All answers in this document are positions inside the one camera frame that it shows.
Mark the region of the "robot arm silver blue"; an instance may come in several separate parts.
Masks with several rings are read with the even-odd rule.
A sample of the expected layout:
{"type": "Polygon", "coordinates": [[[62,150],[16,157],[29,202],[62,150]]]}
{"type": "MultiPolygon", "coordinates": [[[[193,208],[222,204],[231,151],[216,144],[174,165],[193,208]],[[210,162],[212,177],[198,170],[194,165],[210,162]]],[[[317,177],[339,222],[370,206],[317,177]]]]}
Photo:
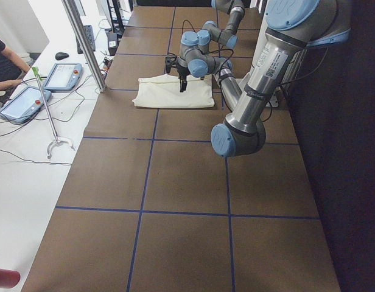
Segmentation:
{"type": "Polygon", "coordinates": [[[237,30],[239,24],[245,15],[245,6],[241,0],[212,0],[211,7],[226,13],[229,16],[228,22],[224,29],[218,28],[213,21],[204,23],[202,29],[209,32],[210,39],[219,43],[226,48],[234,49],[238,37],[237,30]]]}
{"type": "Polygon", "coordinates": [[[261,113],[282,82],[293,56],[306,48],[343,43],[349,37],[351,1],[270,1],[264,12],[261,32],[266,37],[257,62],[239,85],[226,58],[213,57],[209,43],[232,49],[245,14],[242,1],[212,1],[211,5],[229,16],[225,29],[211,21],[198,32],[185,32],[179,55],[167,63],[179,74],[180,89],[187,76],[215,77],[230,108],[224,121],[211,131],[214,151],[223,157],[250,155],[265,143],[261,113]]]}

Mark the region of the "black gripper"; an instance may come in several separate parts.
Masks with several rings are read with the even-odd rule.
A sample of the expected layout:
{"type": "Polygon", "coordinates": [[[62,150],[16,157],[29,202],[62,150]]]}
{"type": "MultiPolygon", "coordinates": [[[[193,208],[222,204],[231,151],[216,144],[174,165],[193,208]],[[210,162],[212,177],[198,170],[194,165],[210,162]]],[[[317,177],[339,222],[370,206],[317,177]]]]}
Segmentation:
{"type": "Polygon", "coordinates": [[[185,92],[187,88],[187,76],[189,69],[182,65],[177,65],[178,79],[180,80],[180,92],[185,92]]]}

